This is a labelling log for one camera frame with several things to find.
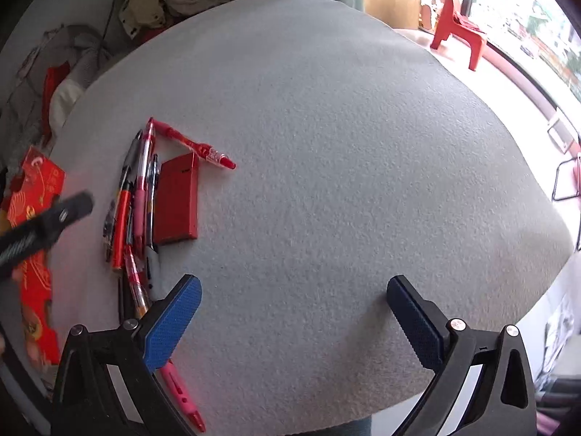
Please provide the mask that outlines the red gel pen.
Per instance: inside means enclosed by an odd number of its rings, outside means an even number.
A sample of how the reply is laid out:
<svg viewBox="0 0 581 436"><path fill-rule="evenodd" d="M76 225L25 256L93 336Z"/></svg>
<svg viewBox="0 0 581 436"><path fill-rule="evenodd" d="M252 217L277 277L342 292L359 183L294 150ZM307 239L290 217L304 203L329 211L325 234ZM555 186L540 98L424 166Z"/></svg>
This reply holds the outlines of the red gel pen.
<svg viewBox="0 0 581 436"><path fill-rule="evenodd" d="M229 170L234 170L236 168L236 163L231 158L226 154L219 152L213 146L206 143L195 142L194 140L185 137L168 124L156 120L155 118L151 118L150 121L155 128L155 133L182 144L184 147L187 147L190 151L197 154L201 160Z"/></svg>

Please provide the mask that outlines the red patterned pen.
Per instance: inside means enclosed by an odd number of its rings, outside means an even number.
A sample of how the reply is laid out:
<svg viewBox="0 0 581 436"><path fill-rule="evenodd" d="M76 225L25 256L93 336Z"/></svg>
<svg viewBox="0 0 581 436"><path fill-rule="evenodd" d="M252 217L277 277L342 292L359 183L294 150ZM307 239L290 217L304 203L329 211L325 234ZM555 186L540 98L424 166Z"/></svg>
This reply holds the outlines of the red patterned pen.
<svg viewBox="0 0 581 436"><path fill-rule="evenodd" d="M161 278L159 255L152 247L147 246L145 261L142 261L137 257L135 248L131 244L126 244L123 248L123 258L136 317L141 319L156 301L162 299L162 290L159 287ZM181 413L196 430L204 433L206 431L204 419L171 359L159 369L159 375L162 376L173 402L177 404Z"/></svg>

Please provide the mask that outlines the red rectangular lighter case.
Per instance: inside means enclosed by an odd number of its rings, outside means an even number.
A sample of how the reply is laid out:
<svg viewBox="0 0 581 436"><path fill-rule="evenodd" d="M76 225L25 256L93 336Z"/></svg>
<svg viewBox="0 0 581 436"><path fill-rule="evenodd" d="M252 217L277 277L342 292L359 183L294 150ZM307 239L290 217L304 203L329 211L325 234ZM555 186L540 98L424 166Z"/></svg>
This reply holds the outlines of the red rectangular lighter case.
<svg viewBox="0 0 581 436"><path fill-rule="evenodd" d="M198 177L199 161L194 153L162 164L155 194L156 245L198 237Z"/></svg>

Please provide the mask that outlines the pink gel pen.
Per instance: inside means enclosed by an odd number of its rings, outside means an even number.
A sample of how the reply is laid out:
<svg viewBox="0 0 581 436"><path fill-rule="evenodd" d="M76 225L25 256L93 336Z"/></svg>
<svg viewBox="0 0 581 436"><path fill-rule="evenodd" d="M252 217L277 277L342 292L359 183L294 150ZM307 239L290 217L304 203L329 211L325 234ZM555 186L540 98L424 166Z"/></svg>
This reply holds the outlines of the pink gel pen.
<svg viewBox="0 0 581 436"><path fill-rule="evenodd" d="M150 158L155 149L155 125L152 118L142 130L141 147L138 155L136 186L133 205L133 249L137 257L144 256L147 175Z"/></svg>

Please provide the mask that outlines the grey black pen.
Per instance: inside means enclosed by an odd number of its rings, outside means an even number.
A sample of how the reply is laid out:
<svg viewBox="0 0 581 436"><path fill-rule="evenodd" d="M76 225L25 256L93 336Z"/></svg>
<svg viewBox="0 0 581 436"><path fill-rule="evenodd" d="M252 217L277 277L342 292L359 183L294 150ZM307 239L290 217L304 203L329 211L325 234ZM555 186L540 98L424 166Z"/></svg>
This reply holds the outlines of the grey black pen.
<svg viewBox="0 0 581 436"><path fill-rule="evenodd" d="M110 263L112 257L112 242L115 228L115 221L117 215L117 208L120 199L120 194L125 181L129 178L132 169L135 167L138 156L138 148L140 147L142 131L139 130L133 138L131 145L125 154L122 168L120 171L120 178L118 181L116 192L109 203L107 214L103 223L102 237L104 241L104 258L105 262Z"/></svg>

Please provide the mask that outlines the red cushion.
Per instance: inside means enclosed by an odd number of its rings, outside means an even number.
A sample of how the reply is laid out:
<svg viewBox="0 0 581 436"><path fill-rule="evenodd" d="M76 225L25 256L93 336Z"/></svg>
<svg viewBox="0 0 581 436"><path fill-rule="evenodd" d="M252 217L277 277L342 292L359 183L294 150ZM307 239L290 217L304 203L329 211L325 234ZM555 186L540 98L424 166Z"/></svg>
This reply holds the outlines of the red cushion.
<svg viewBox="0 0 581 436"><path fill-rule="evenodd" d="M52 137L52 130L49 124L50 103L58 86L67 78L71 72L69 62L64 62L59 66L52 66L46 70L41 97L41 128L43 142L47 144Z"/></svg>

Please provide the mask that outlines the grey sofa with throw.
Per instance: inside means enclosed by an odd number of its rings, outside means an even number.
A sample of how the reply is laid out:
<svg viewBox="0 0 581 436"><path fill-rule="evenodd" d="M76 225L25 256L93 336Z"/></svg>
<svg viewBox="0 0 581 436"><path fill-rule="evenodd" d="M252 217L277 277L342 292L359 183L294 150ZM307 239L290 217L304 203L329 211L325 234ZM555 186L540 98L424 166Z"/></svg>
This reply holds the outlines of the grey sofa with throw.
<svg viewBox="0 0 581 436"><path fill-rule="evenodd" d="M97 72L130 48L116 12L121 0L32 0L1 48L1 166L20 164L50 138L42 123L46 75L93 64Z"/></svg>

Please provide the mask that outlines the red plastic chair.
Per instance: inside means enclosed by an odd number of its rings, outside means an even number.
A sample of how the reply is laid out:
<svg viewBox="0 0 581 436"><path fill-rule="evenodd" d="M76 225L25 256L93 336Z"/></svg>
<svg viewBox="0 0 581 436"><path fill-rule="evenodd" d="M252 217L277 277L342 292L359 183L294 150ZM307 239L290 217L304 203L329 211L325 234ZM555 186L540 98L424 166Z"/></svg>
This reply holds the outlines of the red plastic chair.
<svg viewBox="0 0 581 436"><path fill-rule="evenodd" d="M453 0L444 0L430 48L436 50L449 36L458 37L470 47L469 69L475 72L487 47L487 36L477 25L456 11Z"/></svg>

